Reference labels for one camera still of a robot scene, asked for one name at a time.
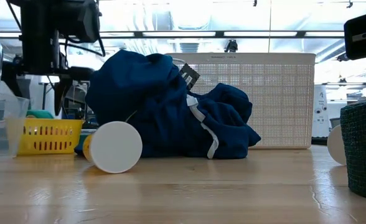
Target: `white laundry basket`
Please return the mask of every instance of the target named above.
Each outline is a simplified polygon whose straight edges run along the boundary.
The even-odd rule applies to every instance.
[[[169,54],[201,77],[191,89],[204,94],[218,83],[244,91],[253,103],[249,125],[262,137],[255,148],[311,146],[314,54]]]

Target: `wooden tabletop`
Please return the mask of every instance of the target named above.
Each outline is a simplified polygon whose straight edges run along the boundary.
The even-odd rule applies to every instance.
[[[124,174],[73,155],[0,156],[0,223],[366,223],[366,198],[319,146],[141,159]]]

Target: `plastic basket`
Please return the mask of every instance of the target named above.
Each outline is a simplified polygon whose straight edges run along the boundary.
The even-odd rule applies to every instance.
[[[12,157],[17,155],[28,105],[28,99],[0,94],[0,150]]]
[[[340,109],[340,126],[349,189],[366,197],[366,102]]]
[[[203,95],[218,83],[244,91],[253,103],[248,124],[263,149],[311,146],[314,54],[176,53],[201,77],[192,92]]]
[[[74,153],[82,120],[26,119],[17,155]]]

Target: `blue jacket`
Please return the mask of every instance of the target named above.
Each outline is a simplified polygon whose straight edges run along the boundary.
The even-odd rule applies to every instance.
[[[134,126],[142,157],[239,159],[261,139],[246,124],[252,104],[244,92],[220,83],[208,94],[191,93],[166,55],[120,50],[91,76],[86,102],[100,125]]]

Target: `yellow basket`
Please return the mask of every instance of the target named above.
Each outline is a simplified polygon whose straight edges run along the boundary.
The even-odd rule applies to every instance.
[[[82,120],[28,118],[17,155],[73,153],[81,129]]]

